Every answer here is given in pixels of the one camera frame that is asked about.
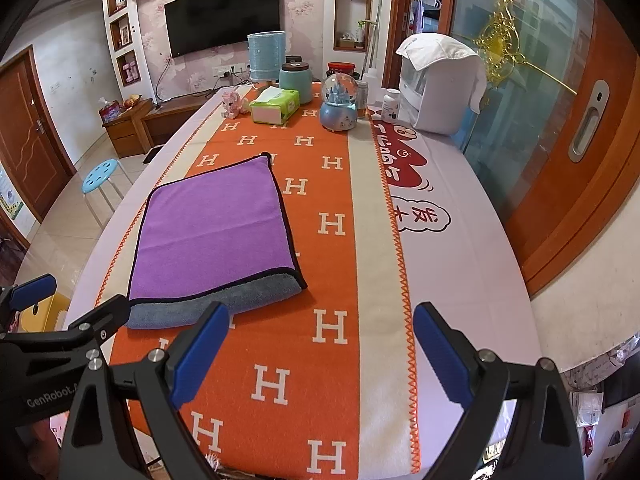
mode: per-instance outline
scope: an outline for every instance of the pink wallpaper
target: pink wallpaper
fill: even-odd
[[[138,0],[140,34],[154,86],[170,58],[164,4],[173,0]],[[281,24],[287,32],[287,53],[302,56],[316,77],[322,68],[322,15],[324,0],[280,0]],[[172,59],[158,87],[161,99],[213,88],[217,76],[212,67],[248,62],[247,43],[236,43],[193,52]]]

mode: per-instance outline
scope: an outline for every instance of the stool leg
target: stool leg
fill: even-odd
[[[120,166],[120,169],[122,170],[122,173],[124,173],[124,176],[126,176],[126,177],[127,177],[127,180],[131,183],[131,185],[133,185],[133,181],[132,181],[131,177],[127,174],[127,172],[126,172],[126,171],[124,171],[124,166],[120,163],[120,161],[119,161],[119,160],[117,161],[117,163],[118,163],[118,166]]]
[[[98,190],[99,190],[99,191],[100,191],[100,193],[102,194],[102,196],[103,196],[103,198],[104,198],[105,202],[107,203],[107,205],[111,208],[111,212],[112,212],[112,213],[115,213],[115,212],[116,212],[116,210],[113,208],[113,206],[111,205],[111,202],[109,202],[109,199],[108,199],[108,198],[107,198],[107,196],[104,194],[104,191],[102,190],[102,186],[100,186],[100,187],[98,188]]]
[[[91,211],[91,214],[94,215],[95,221],[98,222],[100,229],[104,231],[104,225],[102,225],[102,222],[100,222],[100,219],[98,218],[98,215],[94,211],[94,208],[91,207],[91,203],[89,202],[89,199],[86,197],[84,193],[82,194],[82,196],[84,196],[84,203],[89,208],[89,211]]]
[[[113,187],[113,189],[115,189],[115,190],[116,190],[116,193],[118,194],[118,196],[119,196],[120,198],[124,198],[124,197],[123,197],[123,195],[122,195],[122,193],[121,193],[121,192],[120,192],[120,190],[118,189],[118,186],[116,186],[116,185],[113,183],[113,180],[111,180],[111,177],[109,177],[107,180],[109,181],[109,184],[111,184],[111,187]]]

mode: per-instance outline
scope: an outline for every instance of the hand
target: hand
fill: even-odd
[[[45,480],[58,480],[58,459],[60,449],[58,441],[45,418],[31,426],[35,441],[27,452],[31,468]]]

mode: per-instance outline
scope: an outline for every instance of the blue stool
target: blue stool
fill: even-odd
[[[86,203],[86,206],[89,208],[89,211],[91,211],[91,214],[94,215],[95,221],[98,222],[100,229],[104,229],[107,224],[105,223],[103,225],[102,222],[100,222],[100,219],[98,218],[98,215],[94,211],[94,208],[91,207],[91,203],[89,202],[87,195],[92,191],[95,191],[96,189],[99,190],[101,195],[105,199],[106,203],[108,204],[109,208],[111,208],[111,211],[115,213],[116,210],[113,208],[113,205],[111,205],[111,202],[109,202],[109,199],[107,198],[107,196],[105,195],[104,191],[100,186],[108,180],[109,184],[113,186],[113,189],[116,191],[118,196],[120,198],[124,198],[123,194],[120,192],[118,187],[113,183],[113,180],[110,179],[111,174],[115,171],[115,169],[118,166],[122,170],[122,173],[124,173],[124,176],[127,177],[127,180],[133,184],[127,172],[124,171],[122,164],[120,164],[120,161],[114,158],[110,158],[109,160],[105,160],[103,163],[98,164],[95,168],[93,168],[89,172],[89,174],[86,176],[86,179],[82,183],[82,195],[84,196],[84,201]]]

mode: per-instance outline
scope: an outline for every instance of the yellow box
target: yellow box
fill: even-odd
[[[56,292],[53,296],[38,302],[35,314],[33,307],[22,311],[18,330],[20,332],[53,332],[56,328],[60,330],[70,303],[71,300],[68,297]]]

